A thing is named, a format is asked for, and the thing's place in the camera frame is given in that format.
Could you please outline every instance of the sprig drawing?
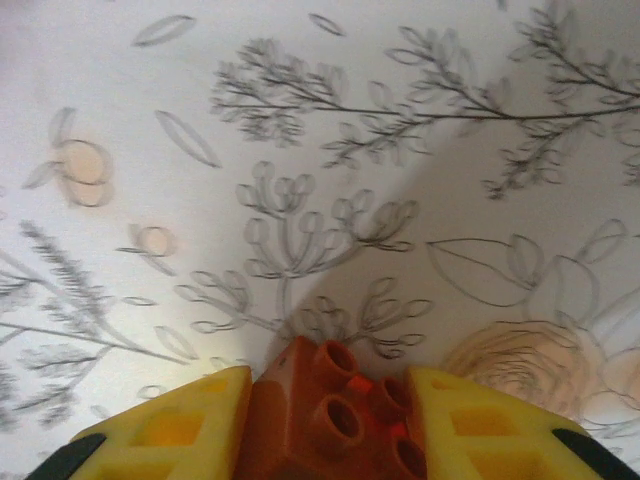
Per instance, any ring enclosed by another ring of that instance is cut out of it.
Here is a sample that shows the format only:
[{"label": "sprig drawing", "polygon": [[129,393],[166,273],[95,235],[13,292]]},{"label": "sprig drawing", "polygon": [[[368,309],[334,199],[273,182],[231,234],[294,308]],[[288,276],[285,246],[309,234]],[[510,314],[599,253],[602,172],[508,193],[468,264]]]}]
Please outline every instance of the sprig drawing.
[{"label": "sprig drawing", "polygon": [[[225,122],[238,123],[248,140],[273,141],[280,147],[300,144],[303,117],[313,112],[357,115],[357,122],[341,122],[340,137],[322,146],[333,156],[324,164],[328,168],[358,168],[363,155],[374,163],[390,158],[398,165],[411,152],[428,155],[431,132],[444,121],[458,122],[460,135],[491,123],[513,124],[523,140],[500,150],[504,168],[499,179],[483,181],[491,199],[532,185],[563,183],[564,165],[584,136],[606,137],[610,130],[616,142],[634,149],[624,161],[626,184],[640,184],[640,63],[611,50],[602,60],[587,55],[578,46],[575,10],[559,2],[531,9],[531,20],[517,22],[515,28],[525,44],[509,58],[540,60],[547,68],[549,106],[539,113],[508,109],[513,95],[531,94],[519,92],[509,78],[478,85],[471,52],[454,30],[440,34],[407,26],[399,29],[404,45],[386,51],[391,60],[415,72],[401,100],[389,86],[370,81],[372,105],[348,106],[344,68],[311,68],[283,52],[275,40],[257,39],[239,50],[239,63],[220,64],[213,112]],[[589,96],[596,107],[576,109],[578,95]]]},{"label": "sprig drawing", "polygon": [[[297,327],[309,327],[318,333],[318,325],[327,321],[328,333],[349,342],[366,340],[374,350],[388,357],[401,356],[403,347],[413,346],[423,339],[420,335],[403,335],[385,339],[378,334],[407,318],[420,317],[431,303],[415,300],[401,305],[397,300],[384,299],[395,286],[393,279],[381,279],[370,287],[367,299],[358,316],[358,330],[346,337],[346,312],[334,302],[319,297],[317,309],[304,310],[302,318],[293,318],[291,288],[297,279],[325,272],[343,264],[365,249],[404,253],[413,249],[398,236],[415,218],[418,205],[413,201],[387,202],[375,210],[371,225],[365,226],[363,217],[372,212],[374,195],[360,190],[352,198],[334,202],[331,215],[335,226],[325,226],[325,215],[305,211],[308,198],[315,188],[315,179],[308,174],[297,178],[281,177],[274,181],[275,168],[271,163],[259,162],[253,169],[254,184],[238,185],[236,194],[241,205],[258,213],[245,228],[244,238],[251,245],[254,257],[245,262],[246,274],[256,279],[277,283],[276,318],[260,318],[252,313],[252,294],[245,276],[227,271],[222,276],[206,271],[194,271],[193,283],[175,287],[178,295],[190,302],[204,303],[223,312],[228,321],[197,321],[192,327],[200,333],[234,330],[249,323],[257,327],[290,336]],[[222,294],[224,300],[214,295]]]},{"label": "sprig drawing", "polygon": [[[72,260],[68,252],[58,247],[55,238],[35,224],[22,222],[21,227],[22,234],[32,242],[33,251],[51,266],[55,280],[46,279],[0,250],[0,261],[12,270],[0,271],[0,327],[8,332],[0,337],[0,349],[31,334],[40,338],[46,335],[51,343],[22,349],[15,366],[0,363],[0,429],[14,428],[18,415],[29,412],[41,412],[39,423],[43,427],[65,421],[80,400],[78,385],[113,352],[126,351],[178,365],[188,365],[199,358],[189,341],[168,326],[156,326],[155,333],[159,344],[170,354],[129,339],[109,323],[112,298],[102,286],[93,283],[82,263]],[[30,326],[6,319],[9,312],[36,300],[40,302],[38,310],[46,315],[42,323]],[[20,395],[17,378],[26,377],[11,372],[18,366],[39,379],[35,393]]]}]

